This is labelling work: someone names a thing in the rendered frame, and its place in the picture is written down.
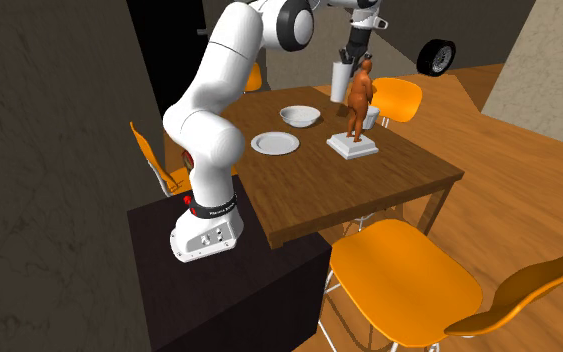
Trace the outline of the brown wooden table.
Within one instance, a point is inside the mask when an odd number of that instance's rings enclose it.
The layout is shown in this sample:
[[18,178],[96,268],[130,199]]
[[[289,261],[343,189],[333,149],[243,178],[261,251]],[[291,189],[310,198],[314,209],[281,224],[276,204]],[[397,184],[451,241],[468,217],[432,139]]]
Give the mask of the brown wooden table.
[[[305,105],[321,113],[306,128],[283,121],[280,110]],[[237,162],[241,183],[271,247],[397,206],[430,198],[418,224],[428,233],[447,195],[464,173],[389,129],[367,132],[378,152],[346,160],[326,141],[346,129],[345,118],[328,95],[313,87],[247,93],[225,108],[222,117],[246,140],[268,131],[296,136],[299,148],[267,156],[247,147]]]

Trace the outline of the dark robot stand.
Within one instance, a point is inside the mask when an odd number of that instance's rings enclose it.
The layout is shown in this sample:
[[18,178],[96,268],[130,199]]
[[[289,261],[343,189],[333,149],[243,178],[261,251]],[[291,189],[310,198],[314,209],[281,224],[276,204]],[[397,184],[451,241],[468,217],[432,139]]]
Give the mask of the dark robot stand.
[[292,352],[317,331],[331,247],[317,233],[269,246],[240,180],[245,229],[228,251],[182,263],[181,195],[128,211],[152,352]]

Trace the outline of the tall white cup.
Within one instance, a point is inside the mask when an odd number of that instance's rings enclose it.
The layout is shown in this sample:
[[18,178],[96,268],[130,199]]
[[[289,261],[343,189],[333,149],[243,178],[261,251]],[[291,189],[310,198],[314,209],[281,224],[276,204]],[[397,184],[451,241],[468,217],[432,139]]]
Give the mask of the tall white cup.
[[354,57],[345,48],[340,51],[340,60],[333,63],[330,100],[342,103],[347,86],[353,76]]

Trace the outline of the brown figure on white base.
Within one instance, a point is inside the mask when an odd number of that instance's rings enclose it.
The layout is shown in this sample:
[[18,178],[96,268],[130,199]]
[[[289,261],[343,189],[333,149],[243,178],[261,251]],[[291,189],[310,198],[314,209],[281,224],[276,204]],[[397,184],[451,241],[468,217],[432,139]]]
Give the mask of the brown figure on white base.
[[361,70],[353,78],[347,104],[350,112],[347,132],[334,134],[327,140],[327,144],[346,160],[378,152],[371,139],[361,137],[363,122],[373,98],[373,86],[369,77],[372,69],[371,57],[371,54],[364,55]]

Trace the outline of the orange chair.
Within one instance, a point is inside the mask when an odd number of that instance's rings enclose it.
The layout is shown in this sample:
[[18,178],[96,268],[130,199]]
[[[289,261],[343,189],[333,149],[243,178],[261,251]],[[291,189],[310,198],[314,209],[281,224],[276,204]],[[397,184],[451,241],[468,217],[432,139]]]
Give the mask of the orange chair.
[[388,127],[390,121],[408,122],[417,113],[423,93],[415,83],[397,78],[377,78],[372,81],[372,105],[382,117],[381,125]]
[[495,331],[561,285],[563,256],[506,278],[482,312],[481,286],[463,266],[417,228],[385,219],[336,241],[328,276],[393,350],[441,352],[444,338]]
[[191,189],[189,174],[194,167],[192,156],[187,151],[183,151],[181,156],[184,162],[184,167],[168,173],[158,162],[147,140],[135,129],[132,122],[130,122],[129,125],[143,155],[147,160],[147,163],[153,170],[163,193],[167,197],[171,197],[181,192],[189,191]]
[[261,70],[259,64],[255,62],[250,71],[247,83],[244,87],[244,91],[245,92],[257,91],[261,88],[261,86],[262,86]]

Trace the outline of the white plate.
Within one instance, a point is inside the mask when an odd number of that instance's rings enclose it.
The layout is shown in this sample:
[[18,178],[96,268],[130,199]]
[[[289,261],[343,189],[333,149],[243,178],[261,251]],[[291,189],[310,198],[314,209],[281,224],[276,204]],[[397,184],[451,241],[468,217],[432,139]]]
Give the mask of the white plate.
[[299,139],[286,132],[265,132],[255,136],[251,140],[253,150],[271,156],[292,153],[299,146]]

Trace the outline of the black car tyre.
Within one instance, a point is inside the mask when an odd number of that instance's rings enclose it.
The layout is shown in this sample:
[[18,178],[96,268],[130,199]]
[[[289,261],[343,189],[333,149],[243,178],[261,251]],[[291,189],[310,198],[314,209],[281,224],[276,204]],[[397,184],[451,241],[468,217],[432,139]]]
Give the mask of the black car tyre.
[[452,65],[456,55],[454,42],[443,39],[432,39],[421,49],[416,62],[420,74],[439,77]]

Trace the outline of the black door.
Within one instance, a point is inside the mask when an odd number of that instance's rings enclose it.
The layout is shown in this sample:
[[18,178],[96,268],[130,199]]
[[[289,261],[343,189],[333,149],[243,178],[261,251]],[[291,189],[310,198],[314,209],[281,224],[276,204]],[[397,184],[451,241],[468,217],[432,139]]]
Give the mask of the black door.
[[161,113],[191,84],[208,43],[202,0],[126,0]]

